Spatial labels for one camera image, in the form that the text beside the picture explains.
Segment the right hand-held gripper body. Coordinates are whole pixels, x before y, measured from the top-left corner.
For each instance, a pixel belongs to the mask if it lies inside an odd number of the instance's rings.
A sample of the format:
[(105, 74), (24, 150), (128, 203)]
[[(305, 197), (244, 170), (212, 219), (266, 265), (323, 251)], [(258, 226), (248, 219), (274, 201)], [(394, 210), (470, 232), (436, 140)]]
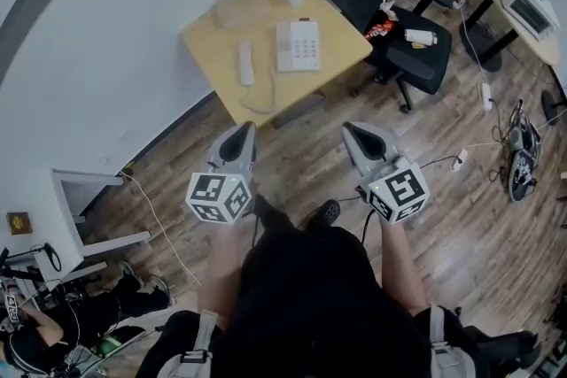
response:
[(361, 176), (357, 187), (361, 198), (391, 225), (422, 210), (430, 197), (420, 166), (403, 154), (358, 158), (355, 167)]

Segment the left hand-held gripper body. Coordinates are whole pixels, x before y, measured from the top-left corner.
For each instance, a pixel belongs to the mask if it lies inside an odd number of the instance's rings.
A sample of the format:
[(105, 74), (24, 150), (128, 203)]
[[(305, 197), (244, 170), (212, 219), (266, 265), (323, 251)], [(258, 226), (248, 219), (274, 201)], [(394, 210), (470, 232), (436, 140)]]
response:
[(207, 162), (190, 178), (185, 204), (204, 222), (234, 225), (252, 207), (252, 166)]

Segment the white telephone handset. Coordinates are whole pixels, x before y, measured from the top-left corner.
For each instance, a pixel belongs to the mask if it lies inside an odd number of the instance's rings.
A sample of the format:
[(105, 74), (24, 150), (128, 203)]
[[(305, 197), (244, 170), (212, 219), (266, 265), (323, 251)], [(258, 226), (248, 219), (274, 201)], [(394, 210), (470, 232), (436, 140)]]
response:
[(244, 87), (254, 84), (254, 71), (252, 64), (252, 42), (243, 40), (238, 44), (238, 65), (240, 82)]

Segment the person's right forearm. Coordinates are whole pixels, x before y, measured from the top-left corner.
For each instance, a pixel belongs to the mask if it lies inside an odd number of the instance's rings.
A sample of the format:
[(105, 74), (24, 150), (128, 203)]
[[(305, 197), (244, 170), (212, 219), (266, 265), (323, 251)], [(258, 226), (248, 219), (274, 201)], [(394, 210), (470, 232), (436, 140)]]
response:
[(382, 288), (412, 316), (428, 309), (423, 281), (401, 224), (381, 222)]

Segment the person's left forearm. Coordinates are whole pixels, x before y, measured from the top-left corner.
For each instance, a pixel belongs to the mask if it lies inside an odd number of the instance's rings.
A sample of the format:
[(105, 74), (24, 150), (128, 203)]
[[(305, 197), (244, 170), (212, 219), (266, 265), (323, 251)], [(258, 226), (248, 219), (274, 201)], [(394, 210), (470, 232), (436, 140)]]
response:
[(198, 310), (214, 312), (227, 320), (239, 298), (243, 249), (242, 226), (214, 225), (205, 278), (198, 292)]

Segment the person's black shoe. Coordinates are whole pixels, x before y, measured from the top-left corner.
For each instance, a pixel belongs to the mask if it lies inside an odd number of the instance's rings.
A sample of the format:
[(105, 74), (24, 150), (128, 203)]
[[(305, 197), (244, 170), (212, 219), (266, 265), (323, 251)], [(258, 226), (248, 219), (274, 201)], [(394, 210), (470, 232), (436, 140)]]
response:
[(331, 227), (340, 216), (340, 204), (335, 199), (324, 202), (321, 206), (313, 210), (302, 222), (302, 229), (314, 231), (321, 228)]

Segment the white bottle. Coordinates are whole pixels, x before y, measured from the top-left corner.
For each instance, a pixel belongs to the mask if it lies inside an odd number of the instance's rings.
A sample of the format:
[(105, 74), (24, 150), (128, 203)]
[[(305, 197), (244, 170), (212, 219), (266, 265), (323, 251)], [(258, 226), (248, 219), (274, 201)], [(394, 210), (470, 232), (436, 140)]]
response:
[(423, 46), (432, 46), (438, 43), (437, 35), (429, 30), (408, 29), (404, 31), (407, 42), (416, 43)]

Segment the red snack packet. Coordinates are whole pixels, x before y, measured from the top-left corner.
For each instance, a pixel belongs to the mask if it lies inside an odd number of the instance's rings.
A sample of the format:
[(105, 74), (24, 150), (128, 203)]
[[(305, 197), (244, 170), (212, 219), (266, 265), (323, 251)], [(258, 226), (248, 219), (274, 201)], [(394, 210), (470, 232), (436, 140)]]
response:
[(376, 24), (364, 35), (365, 39), (371, 42), (378, 37), (385, 37), (390, 34), (396, 26), (396, 22), (390, 19), (385, 20), (383, 23)]

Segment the white telephone base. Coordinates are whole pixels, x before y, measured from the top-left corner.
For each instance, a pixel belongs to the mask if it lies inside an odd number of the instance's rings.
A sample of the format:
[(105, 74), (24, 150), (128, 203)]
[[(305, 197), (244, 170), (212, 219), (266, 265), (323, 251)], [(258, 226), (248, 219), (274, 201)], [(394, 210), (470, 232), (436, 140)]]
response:
[(317, 21), (302, 19), (276, 25), (276, 64), (279, 73), (321, 70)]

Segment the hand-held gripper on floor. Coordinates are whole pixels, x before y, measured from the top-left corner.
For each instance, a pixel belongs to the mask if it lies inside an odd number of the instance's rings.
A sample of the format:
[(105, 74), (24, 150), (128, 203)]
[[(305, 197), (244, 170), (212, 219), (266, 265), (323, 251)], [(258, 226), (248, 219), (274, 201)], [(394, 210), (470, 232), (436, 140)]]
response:
[(510, 117), (508, 132), (508, 190), (515, 203), (523, 201), (537, 186), (534, 172), (540, 162), (540, 145), (540, 134), (524, 111), (524, 101), (519, 99)]

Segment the beige book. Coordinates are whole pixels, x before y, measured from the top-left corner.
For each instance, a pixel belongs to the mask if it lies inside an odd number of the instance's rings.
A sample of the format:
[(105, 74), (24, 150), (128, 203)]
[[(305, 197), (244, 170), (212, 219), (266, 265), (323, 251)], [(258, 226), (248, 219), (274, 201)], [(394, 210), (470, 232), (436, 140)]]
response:
[(237, 27), (271, 10), (269, 0), (221, 0), (214, 8), (216, 23), (221, 28)]

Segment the person's black shirt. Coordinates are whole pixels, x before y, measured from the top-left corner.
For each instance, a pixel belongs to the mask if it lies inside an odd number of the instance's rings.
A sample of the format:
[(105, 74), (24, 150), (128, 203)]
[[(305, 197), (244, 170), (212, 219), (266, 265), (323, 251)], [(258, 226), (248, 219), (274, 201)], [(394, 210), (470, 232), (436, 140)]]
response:
[[(506, 378), (530, 367), (540, 355), (538, 336), (530, 331), (488, 336), (474, 326), (464, 327), (456, 314), (449, 311), (444, 311), (444, 314), (444, 340), (471, 356), (477, 378)], [(193, 346), (197, 328), (197, 314), (181, 311), (172, 315), (158, 341), (146, 354), (136, 378), (158, 378), (168, 360)]]

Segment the white cabinet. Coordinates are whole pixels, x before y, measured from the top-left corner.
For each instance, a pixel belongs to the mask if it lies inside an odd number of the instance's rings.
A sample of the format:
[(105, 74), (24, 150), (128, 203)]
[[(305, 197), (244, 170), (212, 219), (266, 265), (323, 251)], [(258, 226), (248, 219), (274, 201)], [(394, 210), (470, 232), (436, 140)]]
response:
[(151, 233), (147, 230), (141, 233), (120, 236), (115, 239), (105, 240), (98, 243), (85, 244), (81, 239), (79, 231), (76, 227), (76, 217), (72, 214), (70, 209), (64, 184), (75, 184), (78, 186), (100, 186), (101, 188), (107, 186), (121, 186), (124, 181), (121, 177), (109, 174), (85, 174), (77, 172), (67, 172), (61, 170), (50, 170), (55, 195), (58, 201), (58, 206), (61, 210), (63, 220), (66, 224), (68, 231), (67, 236), (69, 241), (74, 247), (74, 252), (71, 248), (57, 246), (56, 250), (62, 259), (70, 258), (71, 264), (61, 266), (58, 279), (64, 280), (69, 274), (81, 265), (85, 258), (95, 256), (104, 252), (114, 251), (123, 247), (131, 246), (137, 243), (147, 243), (151, 238)]

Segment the small brown box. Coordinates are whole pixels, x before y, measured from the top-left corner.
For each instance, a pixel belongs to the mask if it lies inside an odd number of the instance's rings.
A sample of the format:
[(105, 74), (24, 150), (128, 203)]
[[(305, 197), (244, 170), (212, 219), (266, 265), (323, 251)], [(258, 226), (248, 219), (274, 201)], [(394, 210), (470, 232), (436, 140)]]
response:
[(27, 212), (8, 212), (6, 220), (11, 235), (29, 235), (33, 232)]

